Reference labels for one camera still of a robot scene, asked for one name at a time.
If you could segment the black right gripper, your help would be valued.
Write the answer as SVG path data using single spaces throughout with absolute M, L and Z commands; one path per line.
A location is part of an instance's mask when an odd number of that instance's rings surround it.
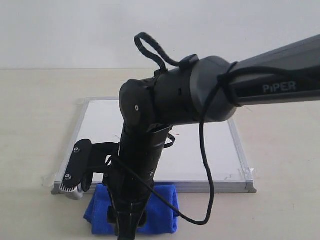
M 108 177 L 111 206 L 107 221 L 117 224 L 118 240 L 134 240 L 138 221 L 144 221 L 150 199 L 150 187 L 170 131 L 159 125 L 145 133 L 134 132 L 124 125 L 117 156 L 112 159 Z

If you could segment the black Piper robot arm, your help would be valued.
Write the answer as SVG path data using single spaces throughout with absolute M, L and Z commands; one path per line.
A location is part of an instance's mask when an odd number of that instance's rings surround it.
M 317 101 L 320 98 L 318 35 L 233 63 L 193 54 L 172 60 L 147 33 L 134 37 L 138 50 L 159 69 L 152 78 L 128 80 L 119 91 L 124 123 L 111 172 L 105 177 L 112 207 L 108 221 L 120 240 L 133 240 L 155 194 L 154 175 L 174 126 L 198 124 L 200 151 L 209 183 L 205 225 L 214 202 L 214 182 L 205 150 L 205 123 L 224 122 L 237 108 Z

